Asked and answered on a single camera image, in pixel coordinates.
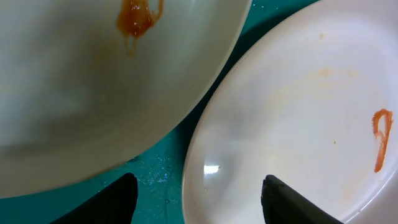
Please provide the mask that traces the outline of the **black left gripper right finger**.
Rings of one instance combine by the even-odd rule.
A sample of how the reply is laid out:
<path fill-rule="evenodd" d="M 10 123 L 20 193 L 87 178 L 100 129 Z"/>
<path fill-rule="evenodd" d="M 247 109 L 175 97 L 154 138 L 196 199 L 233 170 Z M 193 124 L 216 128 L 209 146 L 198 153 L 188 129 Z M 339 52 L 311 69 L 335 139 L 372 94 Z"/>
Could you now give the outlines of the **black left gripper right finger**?
<path fill-rule="evenodd" d="M 263 180 L 261 205 L 266 224 L 342 224 L 274 175 Z"/>

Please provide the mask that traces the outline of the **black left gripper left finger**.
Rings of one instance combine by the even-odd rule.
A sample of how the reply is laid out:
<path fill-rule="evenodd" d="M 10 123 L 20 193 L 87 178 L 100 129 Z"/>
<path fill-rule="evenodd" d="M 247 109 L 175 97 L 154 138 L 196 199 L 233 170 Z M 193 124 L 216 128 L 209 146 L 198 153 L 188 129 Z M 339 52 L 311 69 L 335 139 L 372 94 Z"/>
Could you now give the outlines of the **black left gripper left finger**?
<path fill-rule="evenodd" d="M 126 173 L 52 224 L 130 224 L 137 198 L 137 179 Z"/>

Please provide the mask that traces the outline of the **white plate with red stain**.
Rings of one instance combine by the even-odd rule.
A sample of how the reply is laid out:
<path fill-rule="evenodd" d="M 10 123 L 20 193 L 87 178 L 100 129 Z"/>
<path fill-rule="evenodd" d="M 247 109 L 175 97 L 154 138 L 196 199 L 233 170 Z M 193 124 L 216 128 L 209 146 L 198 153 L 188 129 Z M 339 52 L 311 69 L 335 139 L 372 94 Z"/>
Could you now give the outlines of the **white plate with red stain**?
<path fill-rule="evenodd" d="M 193 133 L 185 223 L 264 223 L 264 179 L 341 223 L 396 223 L 397 1 L 317 1 L 274 22 Z"/>

